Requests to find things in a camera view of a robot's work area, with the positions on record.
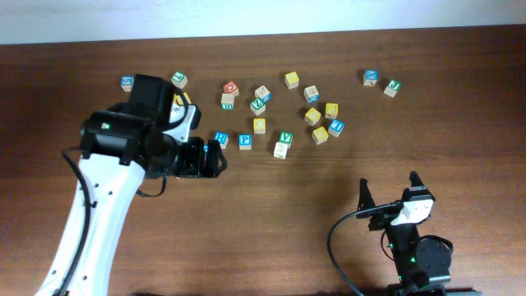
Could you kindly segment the yellow C block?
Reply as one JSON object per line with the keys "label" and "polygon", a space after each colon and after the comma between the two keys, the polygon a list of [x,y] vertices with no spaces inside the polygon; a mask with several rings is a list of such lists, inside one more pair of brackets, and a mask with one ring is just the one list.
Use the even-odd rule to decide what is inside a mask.
{"label": "yellow C block", "polygon": [[253,130],[255,134],[265,134],[266,120],[264,118],[255,118],[253,120]]}

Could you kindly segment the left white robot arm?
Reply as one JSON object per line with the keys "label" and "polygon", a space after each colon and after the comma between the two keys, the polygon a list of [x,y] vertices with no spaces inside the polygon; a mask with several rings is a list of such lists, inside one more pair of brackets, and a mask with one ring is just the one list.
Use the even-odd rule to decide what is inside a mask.
{"label": "left white robot arm", "polygon": [[162,77],[121,79],[128,100],[83,122],[74,162],[72,208],[40,295],[105,295],[127,212],[146,179],[217,178],[226,168],[220,143],[192,137],[201,111]]}

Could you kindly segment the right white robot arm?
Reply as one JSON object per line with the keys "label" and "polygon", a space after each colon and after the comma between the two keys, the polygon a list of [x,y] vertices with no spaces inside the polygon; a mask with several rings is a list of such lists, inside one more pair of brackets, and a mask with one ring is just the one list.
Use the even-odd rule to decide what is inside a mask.
{"label": "right white robot arm", "polygon": [[415,171],[409,181],[400,199],[378,206],[362,178],[358,218],[369,219],[368,228],[384,232],[388,239],[399,283],[390,284],[387,295],[445,295],[444,284],[451,280],[453,244],[436,235],[419,234],[418,226],[431,217],[436,198]]}

